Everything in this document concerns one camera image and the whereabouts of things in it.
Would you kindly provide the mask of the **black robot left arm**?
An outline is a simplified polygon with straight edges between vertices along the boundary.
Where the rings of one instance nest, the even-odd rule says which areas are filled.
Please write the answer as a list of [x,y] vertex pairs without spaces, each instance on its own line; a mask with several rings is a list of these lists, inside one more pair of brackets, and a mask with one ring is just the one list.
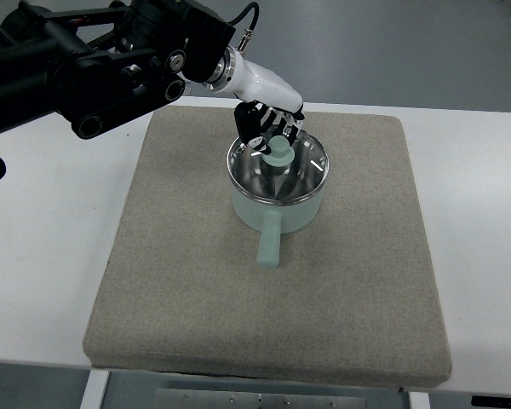
[[235,26],[195,1],[20,2],[0,24],[0,134],[56,112],[88,140],[164,107],[212,78]]

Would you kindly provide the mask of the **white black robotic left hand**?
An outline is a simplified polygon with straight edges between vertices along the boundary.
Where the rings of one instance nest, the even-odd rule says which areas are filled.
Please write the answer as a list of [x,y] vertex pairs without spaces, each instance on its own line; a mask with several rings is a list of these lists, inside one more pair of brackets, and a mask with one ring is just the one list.
[[304,121],[303,100],[278,74],[229,46],[204,86],[241,100],[234,117],[243,144],[273,166],[293,161],[292,145]]

